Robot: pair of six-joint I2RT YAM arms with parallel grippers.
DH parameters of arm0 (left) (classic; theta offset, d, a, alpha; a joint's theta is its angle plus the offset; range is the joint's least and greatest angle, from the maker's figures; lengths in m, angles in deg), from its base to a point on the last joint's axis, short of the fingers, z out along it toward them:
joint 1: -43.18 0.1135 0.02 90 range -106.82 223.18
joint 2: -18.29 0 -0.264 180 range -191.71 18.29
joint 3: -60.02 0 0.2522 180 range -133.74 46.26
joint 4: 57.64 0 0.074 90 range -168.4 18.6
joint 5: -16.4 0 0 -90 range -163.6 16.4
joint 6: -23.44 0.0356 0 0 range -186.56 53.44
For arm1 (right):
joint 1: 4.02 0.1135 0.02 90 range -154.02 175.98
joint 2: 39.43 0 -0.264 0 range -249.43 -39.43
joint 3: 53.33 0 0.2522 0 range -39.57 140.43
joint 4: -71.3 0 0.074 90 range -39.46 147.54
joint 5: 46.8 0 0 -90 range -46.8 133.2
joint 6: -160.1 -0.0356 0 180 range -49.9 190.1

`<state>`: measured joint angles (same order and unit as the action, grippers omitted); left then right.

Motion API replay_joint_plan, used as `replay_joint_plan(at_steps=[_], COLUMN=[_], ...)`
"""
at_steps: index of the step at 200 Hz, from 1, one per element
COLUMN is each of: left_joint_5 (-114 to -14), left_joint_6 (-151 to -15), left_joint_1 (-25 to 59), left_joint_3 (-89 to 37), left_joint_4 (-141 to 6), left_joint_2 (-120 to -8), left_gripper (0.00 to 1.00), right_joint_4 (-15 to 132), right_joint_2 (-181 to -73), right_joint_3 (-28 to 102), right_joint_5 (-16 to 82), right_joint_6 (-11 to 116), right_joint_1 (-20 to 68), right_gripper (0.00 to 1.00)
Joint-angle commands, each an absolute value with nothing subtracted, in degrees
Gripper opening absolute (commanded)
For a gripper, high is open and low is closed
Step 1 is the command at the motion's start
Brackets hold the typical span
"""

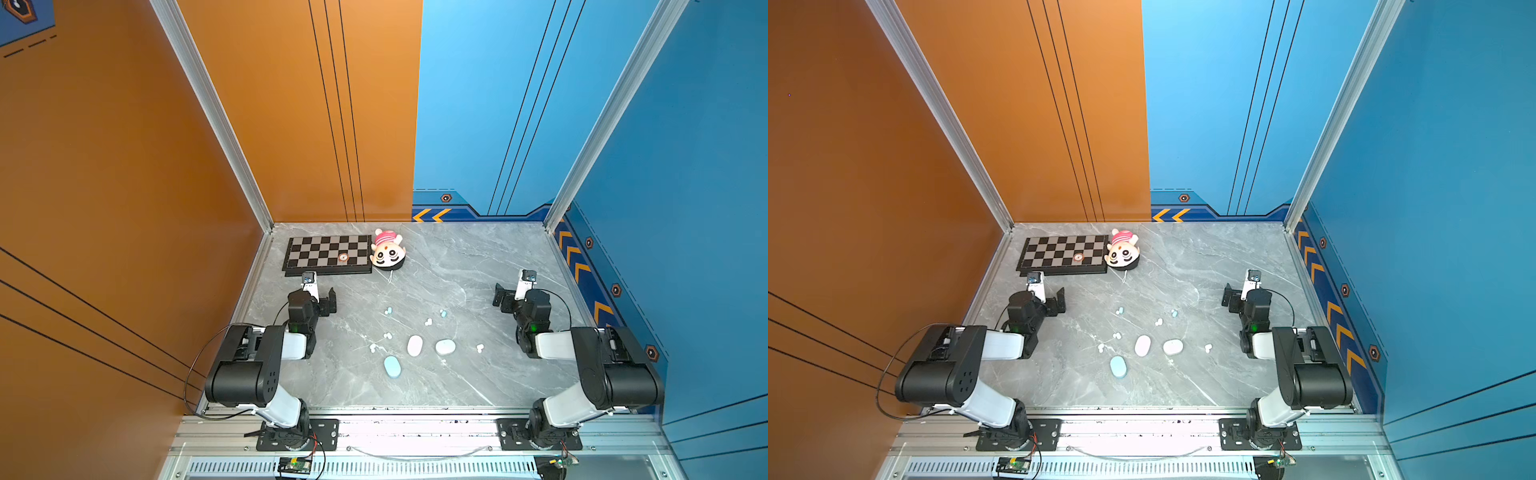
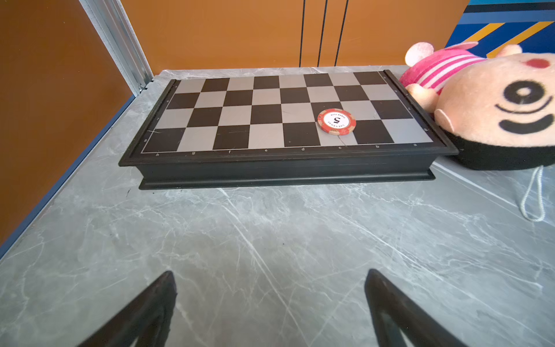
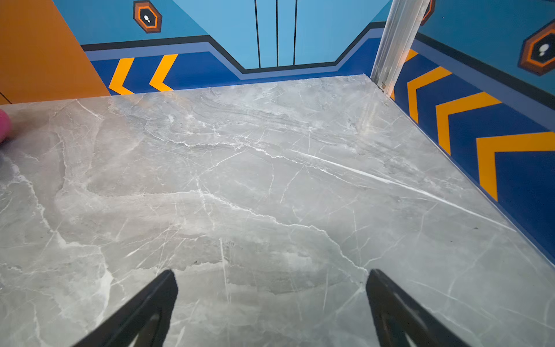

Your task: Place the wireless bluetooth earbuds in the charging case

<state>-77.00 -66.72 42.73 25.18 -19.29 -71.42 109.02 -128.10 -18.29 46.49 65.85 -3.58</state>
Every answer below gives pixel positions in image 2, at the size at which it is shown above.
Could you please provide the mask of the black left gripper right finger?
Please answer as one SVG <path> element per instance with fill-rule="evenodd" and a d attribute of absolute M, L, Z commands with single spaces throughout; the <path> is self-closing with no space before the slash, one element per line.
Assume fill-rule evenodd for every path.
<path fill-rule="evenodd" d="M 364 291 L 379 346 L 464 346 L 394 283 L 368 271 Z"/>

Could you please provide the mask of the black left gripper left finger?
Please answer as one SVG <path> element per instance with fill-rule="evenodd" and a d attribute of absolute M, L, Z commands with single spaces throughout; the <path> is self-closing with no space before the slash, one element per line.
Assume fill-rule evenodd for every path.
<path fill-rule="evenodd" d="M 177 297 L 170 270 L 162 273 L 81 346 L 164 346 Z"/>

